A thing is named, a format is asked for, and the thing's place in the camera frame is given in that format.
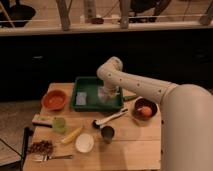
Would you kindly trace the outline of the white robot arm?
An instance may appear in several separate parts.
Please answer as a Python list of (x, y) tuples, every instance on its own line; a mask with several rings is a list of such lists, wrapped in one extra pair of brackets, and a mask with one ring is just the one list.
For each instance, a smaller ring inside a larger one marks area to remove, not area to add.
[(195, 84), (175, 84), (123, 71), (117, 57), (97, 69), (110, 95), (118, 87), (159, 105), (161, 171), (213, 171), (213, 94)]

